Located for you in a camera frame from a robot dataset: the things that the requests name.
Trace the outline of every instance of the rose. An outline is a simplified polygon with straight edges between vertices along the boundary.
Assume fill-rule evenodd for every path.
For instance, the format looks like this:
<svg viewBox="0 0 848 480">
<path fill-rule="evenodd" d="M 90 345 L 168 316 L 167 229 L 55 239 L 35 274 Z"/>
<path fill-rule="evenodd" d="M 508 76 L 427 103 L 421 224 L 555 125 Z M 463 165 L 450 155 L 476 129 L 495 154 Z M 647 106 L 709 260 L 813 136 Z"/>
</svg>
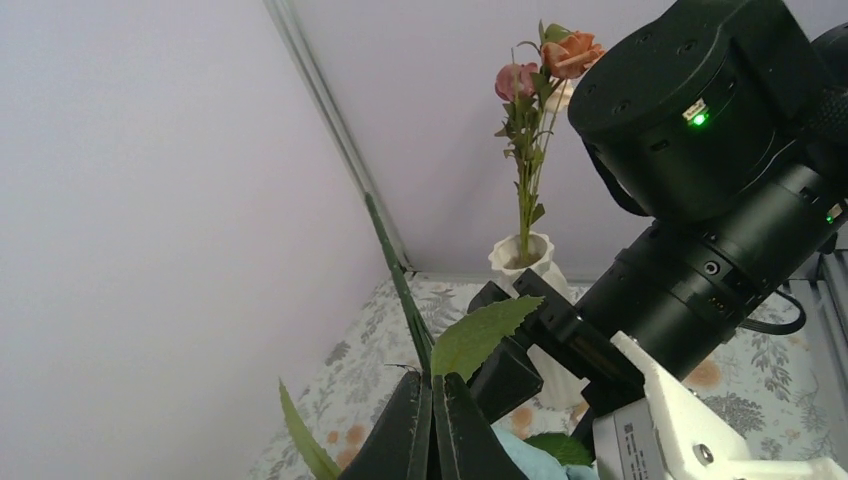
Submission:
<svg viewBox="0 0 848 480">
<path fill-rule="evenodd" d="M 548 113 L 559 113 L 571 102 L 571 96 L 574 95 L 574 85 L 568 80 L 560 80 L 559 86 L 554 90 L 550 97 L 545 100 L 545 110 Z"/>
<path fill-rule="evenodd" d="M 605 53 L 594 40 L 591 33 L 574 32 L 557 43 L 547 42 L 541 48 L 542 62 L 556 78 L 579 78 Z"/>
<path fill-rule="evenodd" d="M 495 78 L 495 93 L 506 102 L 514 101 L 516 93 L 522 98 L 532 96 L 536 90 L 530 74 L 538 71 L 539 66 L 535 63 L 510 63 L 504 66 Z"/>
</svg>

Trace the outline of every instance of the light blue object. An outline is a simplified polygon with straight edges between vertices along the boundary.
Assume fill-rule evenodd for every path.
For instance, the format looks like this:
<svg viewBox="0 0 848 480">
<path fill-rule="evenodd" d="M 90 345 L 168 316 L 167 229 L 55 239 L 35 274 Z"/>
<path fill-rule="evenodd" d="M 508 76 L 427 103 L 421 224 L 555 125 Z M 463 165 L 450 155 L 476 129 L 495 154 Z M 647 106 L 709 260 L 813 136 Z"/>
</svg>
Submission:
<svg viewBox="0 0 848 480">
<path fill-rule="evenodd" d="M 592 467 L 562 466 L 548 452 L 533 447 L 507 430 L 492 427 L 512 463 L 529 480 L 600 480 Z"/>
</svg>

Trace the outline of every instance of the tablecloth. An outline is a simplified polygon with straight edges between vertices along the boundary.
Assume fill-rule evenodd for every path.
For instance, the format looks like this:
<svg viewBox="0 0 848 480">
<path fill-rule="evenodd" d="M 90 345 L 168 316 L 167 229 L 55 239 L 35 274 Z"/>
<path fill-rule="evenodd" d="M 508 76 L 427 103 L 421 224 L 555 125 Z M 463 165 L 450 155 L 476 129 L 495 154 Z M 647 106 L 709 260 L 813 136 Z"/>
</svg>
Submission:
<svg viewBox="0 0 848 480">
<path fill-rule="evenodd" d="M 481 283 L 413 279 L 410 288 L 422 316 L 438 336 L 462 318 Z M 576 301 L 588 287 L 572 287 Z M 773 323 L 795 318 L 794 307 L 777 295 L 753 315 Z M 748 441 L 762 459 L 833 456 L 831 425 L 804 331 L 774 337 L 740 330 L 684 382 Z M 390 281 L 379 285 L 327 357 L 321 371 L 296 401 L 315 438 L 344 467 L 379 418 L 405 366 L 417 367 L 400 301 Z M 557 412 L 533 399 L 497 422 L 519 437 L 571 431 L 586 405 Z M 280 418 L 278 433 L 248 474 L 249 480 L 312 478 Z"/>
</svg>

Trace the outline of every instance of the wall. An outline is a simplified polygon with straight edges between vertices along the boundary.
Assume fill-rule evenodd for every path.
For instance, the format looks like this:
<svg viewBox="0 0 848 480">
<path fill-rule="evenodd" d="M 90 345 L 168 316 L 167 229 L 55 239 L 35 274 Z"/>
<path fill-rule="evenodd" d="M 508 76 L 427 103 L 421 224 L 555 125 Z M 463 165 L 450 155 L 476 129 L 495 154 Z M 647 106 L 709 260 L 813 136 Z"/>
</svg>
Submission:
<svg viewBox="0 0 848 480">
<path fill-rule="evenodd" d="M 259 1 L 0 6 L 0 478 L 243 478 L 387 277 Z"/>
<path fill-rule="evenodd" d="M 612 46 L 673 3 L 294 1 L 412 263 L 462 272 L 487 270 L 492 245 L 517 231 L 514 164 L 492 137 L 503 116 L 492 85 L 510 47 L 534 39 L 540 18 Z M 848 19 L 845 0 L 786 3 L 811 36 Z M 615 205 L 574 131 L 555 130 L 538 229 L 567 275 L 592 277 L 647 222 Z"/>
</svg>

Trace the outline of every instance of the vase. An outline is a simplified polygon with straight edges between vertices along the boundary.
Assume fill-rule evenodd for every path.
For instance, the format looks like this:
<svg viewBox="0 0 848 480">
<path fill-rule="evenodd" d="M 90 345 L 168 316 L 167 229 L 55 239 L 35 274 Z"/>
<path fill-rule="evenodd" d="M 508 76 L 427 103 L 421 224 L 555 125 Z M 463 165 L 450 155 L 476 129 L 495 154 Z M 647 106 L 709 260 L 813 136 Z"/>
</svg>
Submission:
<svg viewBox="0 0 848 480">
<path fill-rule="evenodd" d="M 497 274 L 495 283 L 511 297 L 518 296 L 518 292 L 512 286 L 518 277 L 526 269 L 531 269 L 547 282 L 554 290 L 568 301 L 571 301 L 571 292 L 568 281 L 554 263 L 554 244 L 544 234 L 530 232 L 529 252 L 537 260 L 530 266 L 524 268 L 512 268 L 520 252 L 520 237 L 514 235 L 496 243 L 489 254 L 492 263 L 492 271 Z M 545 353 L 536 345 L 530 347 L 527 356 L 533 362 L 533 366 L 539 372 L 544 381 L 542 391 L 536 396 L 545 408 L 555 410 L 568 410 L 583 402 L 580 391 L 586 386 L 585 380 L 580 380 Z"/>
</svg>

